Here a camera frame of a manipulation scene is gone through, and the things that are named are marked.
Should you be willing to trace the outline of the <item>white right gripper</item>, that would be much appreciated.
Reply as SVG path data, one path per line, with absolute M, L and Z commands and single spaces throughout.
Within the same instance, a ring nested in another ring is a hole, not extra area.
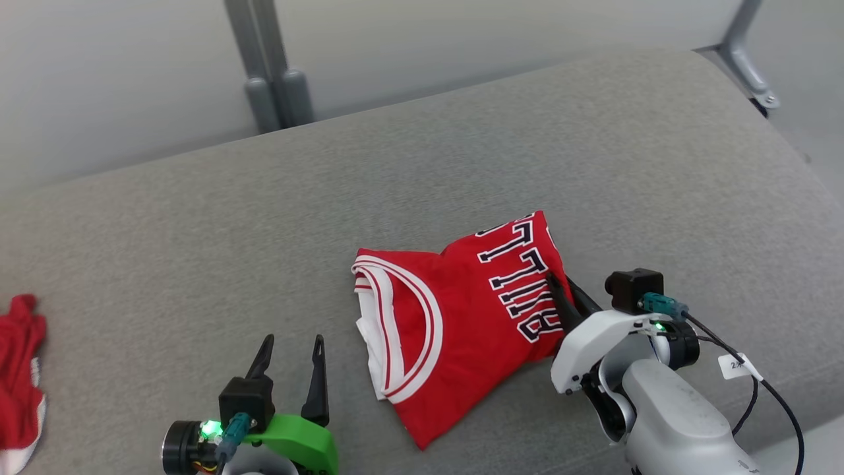
M 570 277 L 546 274 L 546 283 L 567 336 L 551 366 L 551 381 L 560 394 L 582 390 L 585 378 L 597 367 L 599 388 L 609 392 L 620 385 L 628 367 L 639 359 L 667 365 L 670 348 L 656 313 L 627 315 L 602 307 Z

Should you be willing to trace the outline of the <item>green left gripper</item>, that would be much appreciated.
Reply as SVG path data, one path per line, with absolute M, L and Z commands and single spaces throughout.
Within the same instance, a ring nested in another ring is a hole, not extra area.
M 272 349 L 274 334 L 267 334 L 245 378 L 262 379 L 265 376 L 271 363 Z M 242 444 L 268 450 L 275 457 L 301 467 L 305 474 L 338 474 L 338 450 L 334 436 L 326 429 L 330 423 L 330 407 L 323 336 L 315 338 L 311 361 L 313 375 L 301 416 L 277 414 L 263 433 L 246 435 Z

